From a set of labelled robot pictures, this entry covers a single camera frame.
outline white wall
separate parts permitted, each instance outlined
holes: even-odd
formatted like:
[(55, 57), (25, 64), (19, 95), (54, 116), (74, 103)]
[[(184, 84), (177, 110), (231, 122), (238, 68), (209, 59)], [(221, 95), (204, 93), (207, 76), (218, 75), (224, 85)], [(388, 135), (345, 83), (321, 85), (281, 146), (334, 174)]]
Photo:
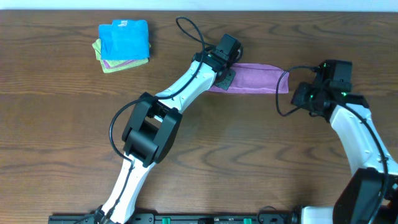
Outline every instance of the white wall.
[(398, 12), (398, 0), (0, 0), (0, 9)]

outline wooden table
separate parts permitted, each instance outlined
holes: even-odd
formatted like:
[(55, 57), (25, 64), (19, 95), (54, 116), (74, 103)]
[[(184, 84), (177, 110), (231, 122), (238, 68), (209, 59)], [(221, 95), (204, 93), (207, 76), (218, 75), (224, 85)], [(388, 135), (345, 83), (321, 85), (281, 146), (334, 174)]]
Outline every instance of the wooden table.
[[(398, 158), (398, 14), (1, 11), (0, 223), (46, 223), (53, 213), (87, 213), (105, 203), (122, 163), (108, 141), (111, 118), (144, 91), (171, 85), (200, 50), (175, 25), (180, 15), (209, 42), (224, 33), (239, 39), (242, 63), (353, 61), (354, 91), (366, 96), (384, 144)], [(148, 21), (151, 60), (104, 74), (91, 44), (99, 24), (119, 18)], [(290, 75), (284, 111), (299, 82), (312, 80), (306, 71)], [(280, 117), (274, 97), (198, 97), (137, 206), (256, 213), (265, 205), (333, 205), (351, 177), (338, 136), (306, 111)], [(116, 123), (117, 140), (130, 111)]]

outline blue cloth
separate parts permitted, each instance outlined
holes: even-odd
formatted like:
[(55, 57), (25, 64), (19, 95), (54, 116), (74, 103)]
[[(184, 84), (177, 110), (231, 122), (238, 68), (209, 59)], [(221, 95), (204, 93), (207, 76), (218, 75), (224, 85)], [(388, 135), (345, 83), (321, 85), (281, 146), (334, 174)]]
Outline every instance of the blue cloth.
[(101, 59), (140, 60), (149, 58), (148, 23), (143, 20), (114, 20), (99, 25)]

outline stack of folded cloths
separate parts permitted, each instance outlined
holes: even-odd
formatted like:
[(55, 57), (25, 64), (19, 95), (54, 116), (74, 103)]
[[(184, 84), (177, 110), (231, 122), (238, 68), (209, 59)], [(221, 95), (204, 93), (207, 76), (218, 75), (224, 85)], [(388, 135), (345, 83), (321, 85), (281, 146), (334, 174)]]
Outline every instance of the stack of folded cloths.
[(114, 20), (98, 27), (93, 43), (104, 73), (136, 67), (149, 61), (148, 23), (143, 20)]

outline green cloth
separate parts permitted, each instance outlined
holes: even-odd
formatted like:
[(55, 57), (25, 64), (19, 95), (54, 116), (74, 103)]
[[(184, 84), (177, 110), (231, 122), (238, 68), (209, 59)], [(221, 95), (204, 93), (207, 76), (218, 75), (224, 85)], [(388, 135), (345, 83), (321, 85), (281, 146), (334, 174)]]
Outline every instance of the green cloth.
[(111, 68), (106, 68), (104, 61), (101, 60), (101, 39), (98, 39), (96, 42), (93, 43), (93, 48), (95, 51), (96, 59), (99, 60), (99, 62), (101, 63), (102, 70), (104, 71), (104, 73), (111, 73), (111, 72), (125, 70), (128, 68), (143, 65), (149, 61), (148, 58), (145, 58), (145, 59), (141, 59), (141, 60), (136, 60), (134, 62), (131, 62), (129, 64), (126, 64), (126, 65), (123, 65), (120, 67), (116, 67), (116, 66), (119, 66), (119, 65), (125, 63), (126, 60), (106, 60), (108, 65), (111, 67)]

